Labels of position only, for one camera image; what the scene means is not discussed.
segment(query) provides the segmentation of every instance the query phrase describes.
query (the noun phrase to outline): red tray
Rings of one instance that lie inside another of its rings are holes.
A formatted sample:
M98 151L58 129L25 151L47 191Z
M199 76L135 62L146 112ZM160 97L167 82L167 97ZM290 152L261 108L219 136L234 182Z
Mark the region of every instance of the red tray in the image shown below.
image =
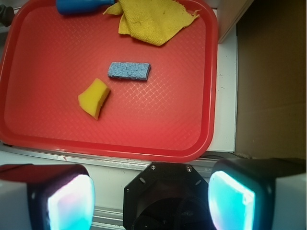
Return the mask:
M161 47L118 34L120 17L61 16L54 0L16 15L0 76L0 139L91 155L187 162L213 137L217 20L202 0L179 0L200 18ZM148 62L147 82L107 76L113 61ZM98 120L78 95L95 78L111 93Z

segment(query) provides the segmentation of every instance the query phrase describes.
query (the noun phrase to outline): cyan light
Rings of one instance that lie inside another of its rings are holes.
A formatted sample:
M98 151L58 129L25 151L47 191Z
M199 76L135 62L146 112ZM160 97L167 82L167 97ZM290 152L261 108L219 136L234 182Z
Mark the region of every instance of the cyan light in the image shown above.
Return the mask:
M218 230L251 230L255 193L223 171L209 180L209 209Z
M47 201L51 230L89 230L94 213L94 183L78 175Z

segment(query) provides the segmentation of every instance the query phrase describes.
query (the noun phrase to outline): blue brush handle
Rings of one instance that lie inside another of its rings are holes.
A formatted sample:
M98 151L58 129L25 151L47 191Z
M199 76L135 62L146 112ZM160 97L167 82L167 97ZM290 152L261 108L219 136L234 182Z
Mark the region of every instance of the blue brush handle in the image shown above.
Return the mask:
M115 0L57 0L56 6L60 14L87 13L99 9L103 5L113 5Z

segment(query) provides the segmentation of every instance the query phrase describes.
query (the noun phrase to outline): diamond pattern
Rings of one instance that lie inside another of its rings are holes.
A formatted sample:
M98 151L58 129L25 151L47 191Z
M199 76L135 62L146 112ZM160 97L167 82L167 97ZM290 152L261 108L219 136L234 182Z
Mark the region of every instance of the diamond pattern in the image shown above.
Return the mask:
M210 90L204 78L211 78L204 76L204 19L156 47L119 35L120 17L101 12L62 17L46 6L25 17L10 72L6 126L33 142L43 137L144 147L157 155L159 149L191 148L208 129L202 121L209 109L203 91ZM150 63L148 81L109 79L114 61ZM95 78L111 89L98 121L77 100Z

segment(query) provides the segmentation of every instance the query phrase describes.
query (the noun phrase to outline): yellow cloth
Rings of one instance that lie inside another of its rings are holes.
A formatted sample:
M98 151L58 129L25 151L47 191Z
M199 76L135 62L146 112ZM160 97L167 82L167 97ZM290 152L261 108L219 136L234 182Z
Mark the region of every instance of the yellow cloth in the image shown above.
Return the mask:
M104 12L123 14L118 33L160 46L199 15L191 15L174 0L119 0Z

